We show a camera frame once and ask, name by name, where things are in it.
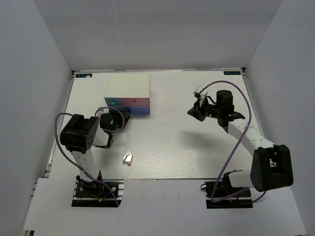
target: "white platform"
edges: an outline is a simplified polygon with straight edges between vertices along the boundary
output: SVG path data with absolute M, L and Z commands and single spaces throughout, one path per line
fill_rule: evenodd
M 86 208 L 71 207 L 73 178 L 40 179 L 24 229 L 34 230 L 35 236 L 305 234 L 290 188 L 269 191 L 254 208 L 206 209 L 202 182 L 126 180 L 119 208 Z
M 76 78 L 67 112 L 92 116 L 104 106 L 109 73 Z M 208 118 L 199 122 L 187 115 L 198 85 L 229 80 L 246 90 L 241 76 L 223 72 L 151 72 L 151 115 L 131 117 L 123 133 L 116 134 L 109 150 L 93 148 L 104 178 L 126 179 L 119 208 L 71 207 L 75 176 L 79 171 L 55 150 L 49 178 L 38 181 L 24 230 L 35 236 L 294 236 L 305 234 L 290 188 L 269 191 L 251 209 L 206 209 L 202 180 L 131 178 L 217 177 L 236 140 Z M 229 85 L 235 108 L 248 117 L 241 95 Z M 252 124 L 257 129 L 253 116 Z M 122 164 L 126 150 L 134 154 L 132 166 Z M 226 171 L 249 169 L 252 158 L 240 147 Z M 260 195 L 255 190 L 252 197 Z
M 207 118 L 204 122 L 199 122 L 187 115 L 187 111 L 196 101 L 193 92 L 198 85 L 206 86 L 216 80 L 229 80 L 246 91 L 242 76 L 225 76 L 222 71 L 156 71 L 150 74 L 151 114 L 131 117 L 126 129 L 115 134 L 109 150 L 92 149 L 103 177 L 217 177 L 236 140 L 219 127 L 215 119 Z M 109 76 L 110 73 L 94 73 L 91 78 L 75 78 L 66 111 L 90 117 L 99 106 L 106 106 L 104 95 Z M 208 94 L 215 99 L 216 92 L 220 89 L 233 92 L 236 111 L 248 118 L 245 101 L 233 86 L 213 85 Z M 259 130 L 255 116 L 252 124 Z M 122 164 L 127 150 L 133 153 L 130 167 Z M 227 171 L 250 169 L 251 164 L 251 155 L 240 147 Z M 50 177 L 74 177 L 77 174 L 76 167 L 55 149 Z

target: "blue label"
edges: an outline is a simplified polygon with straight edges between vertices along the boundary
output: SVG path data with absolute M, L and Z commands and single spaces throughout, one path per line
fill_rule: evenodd
M 92 77 L 92 74 L 76 74 L 76 78 L 86 78 L 86 77 Z
M 224 71 L 224 75 L 240 75 L 239 71 Z

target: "gray wall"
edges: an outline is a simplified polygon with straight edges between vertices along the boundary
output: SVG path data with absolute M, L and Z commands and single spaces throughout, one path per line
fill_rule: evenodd
M 315 236 L 315 1 L 282 2 L 247 67 L 246 84 L 266 137 L 291 149 L 292 192 Z
M 282 0 L 34 0 L 72 70 L 246 66 Z
M 16 236 L 53 144 L 71 72 L 32 0 L 0 1 L 0 235 Z

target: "pink and blue drawer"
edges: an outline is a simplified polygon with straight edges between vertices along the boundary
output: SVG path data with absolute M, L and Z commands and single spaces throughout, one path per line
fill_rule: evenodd
M 109 98 L 105 101 L 108 107 L 119 111 L 131 111 L 132 114 L 150 114 L 149 98 Z

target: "purple cable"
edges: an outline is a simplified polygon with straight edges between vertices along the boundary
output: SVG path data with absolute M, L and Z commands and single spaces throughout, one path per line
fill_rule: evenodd
M 76 164 L 75 162 L 73 162 L 73 161 L 67 156 L 67 154 L 63 151 L 63 149 L 62 149 L 62 147 L 61 147 L 61 144 L 60 144 L 60 142 L 59 142 L 59 139 L 58 139 L 58 134 L 57 134 L 57 122 L 58 122 L 59 116 L 61 116 L 61 115 L 73 116 L 72 114 L 66 113 L 66 112 L 61 112 L 61 113 L 59 113 L 58 115 L 56 115 L 55 123 L 54 123 L 54 133 L 55 133 L 56 144 L 57 144 L 57 146 L 58 146 L 60 152 L 62 153 L 62 155 L 63 155 L 72 165 L 74 165 L 74 166 L 76 166 L 77 168 L 79 168 L 79 170 L 81 170 L 88 178 L 90 178 L 92 181 L 95 181 L 95 182 L 97 182 L 97 183 L 99 183 L 99 184 L 104 185 L 104 186 L 108 189 L 108 191 L 111 193 L 111 195 L 113 196 L 113 198 L 114 198 L 114 200 L 115 200 L 117 206 L 119 207 L 119 203 L 118 203 L 117 198 L 115 197 L 115 194 L 113 193 L 112 189 L 111 189 L 106 183 L 104 183 L 104 182 L 102 182 L 102 181 L 99 181 L 99 180 L 97 180 L 97 179 L 94 179 L 94 178 L 93 178 L 86 170 L 84 170 L 80 165 L 78 165 L 78 164 Z
M 260 195 L 260 197 L 257 198 L 257 199 L 255 199 L 255 200 L 253 200 L 252 203 L 255 203 L 255 202 L 259 201 L 260 199 L 262 199 L 262 197 L 265 196 L 266 192 L 267 192 L 267 191 L 263 192 L 263 193 Z
M 118 111 L 118 110 L 115 109 L 115 108 L 112 108 L 112 107 L 100 107 L 100 108 L 98 108 L 98 109 L 96 110 L 94 116 L 97 117 L 97 113 L 98 113 L 100 110 L 103 110 L 103 109 L 109 109 L 109 110 L 113 110 L 113 111 L 118 112 L 118 113 L 121 115 L 122 119 L 123 119 L 122 128 L 124 127 L 124 125 L 125 125 L 124 116 L 123 116 L 123 114 L 122 114 L 120 111 Z M 106 132 L 110 132 L 110 133 L 118 133 L 118 132 L 119 132 L 119 130 L 107 130 L 107 129 L 102 129 L 102 130 L 104 130 L 104 131 L 106 131 Z
M 245 99 L 245 101 L 246 101 L 246 104 L 247 104 L 247 108 L 248 108 L 248 112 L 249 112 L 249 114 L 250 114 L 250 117 L 249 117 L 247 126 L 245 127 L 245 129 L 244 129 L 244 131 L 243 131 L 243 133 L 242 133 L 240 139 L 237 141 L 237 143 L 236 143 L 235 147 L 233 148 L 231 154 L 229 155 L 229 157 L 227 158 L 225 164 L 223 165 L 222 170 L 220 171 L 220 174 L 219 174 L 219 176 L 218 176 L 218 178 L 217 178 L 217 181 L 216 181 L 215 186 L 214 186 L 214 188 L 213 188 L 213 190 L 212 190 L 212 193 L 211 193 L 211 201 L 212 201 L 213 203 L 221 202 L 221 201 L 223 201 L 223 200 L 225 200 L 225 199 L 227 199 L 227 198 L 234 197 L 234 196 L 236 196 L 236 195 L 238 195 L 238 194 L 244 193 L 244 192 L 246 192 L 247 190 L 249 190 L 248 188 L 244 188 L 244 189 L 242 189 L 242 190 L 240 190 L 240 191 L 238 191 L 238 192 L 236 192 L 236 193 L 233 193 L 233 194 L 230 194 L 230 195 L 228 195 L 228 196 L 225 196 L 225 197 L 219 198 L 219 199 L 217 199 L 217 200 L 214 200 L 214 196 L 215 196 L 216 190 L 217 190 L 217 188 L 218 188 L 219 181 L 220 181 L 220 179 L 221 179 L 221 177 L 222 177 L 222 175 L 223 175 L 223 173 L 224 173 L 224 171 L 225 171 L 225 169 L 226 169 L 228 163 L 229 163 L 230 160 L 232 159 L 232 156 L 234 155 L 236 149 L 238 148 L 238 146 L 239 146 L 240 143 L 242 142 L 242 140 L 243 140 L 243 138 L 244 138 L 244 136 L 245 136 L 247 130 L 249 129 L 249 125 L 251 124 L 251 121 L 252 121 L 252 110 L 251 110 L 250 103 L 248 102 L 248 100 L 247 100 L 245 94 L 243 93 L 243 91 L 242 91 L 236 84 L 234 84 L 234 83 L 232 83 L 232 82 L 230 82 L 230 81 L 224 81 L 224 80 L 214 81 L 214 82 L 208 84 L 206 87 L 204 87 L 204 88 L 200 91 L 199 94 L 201 94 L 201 93 L 202 93 L 205 89 L 207 89 L 209 86 L 214 85 L 214 84 L 217 84 L 217 83 L 227 83 L 227 84 L 233 85 L 233 86 L 241 93 L 241 95 L 244 97 L 244 99 Z

